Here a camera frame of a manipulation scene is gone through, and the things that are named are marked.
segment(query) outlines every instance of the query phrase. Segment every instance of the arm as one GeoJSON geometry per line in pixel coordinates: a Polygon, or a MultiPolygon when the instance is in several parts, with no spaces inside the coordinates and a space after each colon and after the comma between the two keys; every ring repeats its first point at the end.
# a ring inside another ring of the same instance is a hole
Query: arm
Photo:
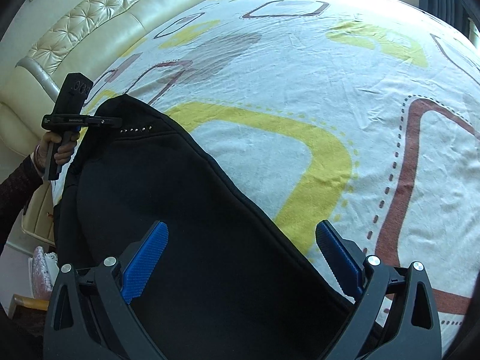
{"type": "MultiPolygon", "coordinates": [[[[64,165],[70,161],[78,138],[78,134],[72,135],[71,142],[59,147],[54,156],[57,164],[64,165]]],[[[43,183],[42,175],[45,169],[49,142],[58,143],[61,140],[60,135],[47,132],[34,152],[26,157],[20,166],[0,185],[0,253],[3,251],[18,213],[43,183]]]]}

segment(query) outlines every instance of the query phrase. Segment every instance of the silver screw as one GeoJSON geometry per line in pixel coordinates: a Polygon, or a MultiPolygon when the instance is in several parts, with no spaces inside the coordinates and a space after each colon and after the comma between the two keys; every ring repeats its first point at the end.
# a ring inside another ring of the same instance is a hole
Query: silver screw
{"type": "Polygon", "coordinates": [[[117,263],[117,259],[115,257],[107,257],[103,260],[104,266],[114,266],[117,263]]]}
{"type": "Polygon", "coordinates": [[[367,261],[371,266],[379,266],[380,265],[380,259],[377,256],[370,256],[367,259],[367,261]]]}
{"type": "Polygon", "coordinates": [[[413,267],[417,270],[417,271],[423,271],[423,264],[419,261],[416,261],[413,263],[413,267]]]}
{"type": "Polygon", "coordinates": [[[63,265],[62,268],[61,268],[61,271],[62,271],[63,273],[68,273],[68,272],[70,272],[70,271],[71,271],[71,265],[70,265],[70,264],[65,264],[65,265],[63,265]]]}

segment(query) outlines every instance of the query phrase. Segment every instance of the tufted headboard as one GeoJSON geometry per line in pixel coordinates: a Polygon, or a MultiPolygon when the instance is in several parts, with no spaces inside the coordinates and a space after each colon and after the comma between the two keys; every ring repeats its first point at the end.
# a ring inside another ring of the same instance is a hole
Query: tufted headboard
{"type": "MultiPolygon", "coordinates": [[[[61,17],[21,59],[0,88],[0,138],[21,155],[43,135],[70,72],[97,79],[150,31],[204,0],[83,0],[61,17]]],[[[49,183],[33,195],[22,219],[24,232],[53,244],[49,183]]]]}

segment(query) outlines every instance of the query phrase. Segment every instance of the device handle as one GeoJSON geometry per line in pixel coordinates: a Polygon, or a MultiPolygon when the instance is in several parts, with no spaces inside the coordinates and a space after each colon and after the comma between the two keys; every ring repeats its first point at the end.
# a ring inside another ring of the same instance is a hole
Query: device handle
{"type": "Polygon", "coordinates": [[[64,132],[60,143],[55,143],[52,141],[49,142],[49,149],[46,153],[45,160],[45,174],[43,176],[44,180],[51,181],[59,179],[60,172],[62,171],[62,165],[58,165],[55,162],[54,155],[58,152],[60,146],[65,145],[70,141],[73,133],[73,131],[64,132]]]}

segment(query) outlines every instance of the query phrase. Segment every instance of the patterned bed sheet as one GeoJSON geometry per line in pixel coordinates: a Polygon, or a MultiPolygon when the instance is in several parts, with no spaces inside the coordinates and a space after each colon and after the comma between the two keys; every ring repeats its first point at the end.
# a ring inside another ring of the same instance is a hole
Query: patterned bed sheet
{"type": "Polygon", "coordinates": [[[397,0],[207,0],[112,64],[82,113],[128,93],[171,116],[340,293],[322,219],[423,262],[445,351],[480,269],[479,68],[460,32],[397,0]]]}

